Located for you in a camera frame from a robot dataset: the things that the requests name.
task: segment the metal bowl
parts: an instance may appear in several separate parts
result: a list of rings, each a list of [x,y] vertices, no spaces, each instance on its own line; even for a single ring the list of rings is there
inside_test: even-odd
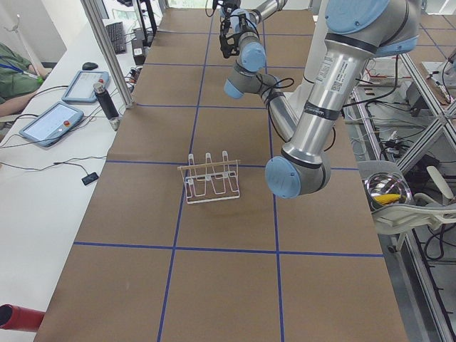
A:
[[[375,198],[380,195],[396,194],[400,199],[396,203],[411,203],[412,192],[401,175],[387,172],[377,172],[364,181],[366,192],[373,199],[374,209],[382,207]]]

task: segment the keyboard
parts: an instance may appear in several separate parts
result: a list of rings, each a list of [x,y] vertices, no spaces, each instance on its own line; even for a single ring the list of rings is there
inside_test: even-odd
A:
[[[106,31],[108,32],[109,39],[113,44],[115,54],[124,53],[127,51],[125,44],[125,34],[123,32],[122,23],[114,23],[106,25]]]

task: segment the tablet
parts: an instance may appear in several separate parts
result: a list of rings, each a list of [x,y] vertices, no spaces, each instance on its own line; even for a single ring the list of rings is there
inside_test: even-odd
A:
[[[62,138],[81,121],[84,113],[63,102],[57,102],[19,131],[24,138],[48,147]]]
[[[94,103],[97,98],[93,92],[93,84],[100,79],[108,87],[109,74],[106,71],[78,71],[63,94],[62,101],[67,103]]]

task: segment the green cloth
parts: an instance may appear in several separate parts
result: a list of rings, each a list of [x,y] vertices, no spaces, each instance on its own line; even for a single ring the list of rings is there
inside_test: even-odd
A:
[[[0,64],[16,66],[27,71],[30,61],[14,53],[4,44],[0,43]],[[10,98],[26,95],[40,88],[38,80],[24,73],[0,67],[0,105]]]

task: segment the black mouse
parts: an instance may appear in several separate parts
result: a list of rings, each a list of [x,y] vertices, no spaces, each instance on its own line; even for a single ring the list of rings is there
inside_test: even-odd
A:
[[[83,70],[93,70],[93,69],[96,69],[97,67],[98,67],[98,64],[93,63],[93,62],[85,62],[83,64]]]

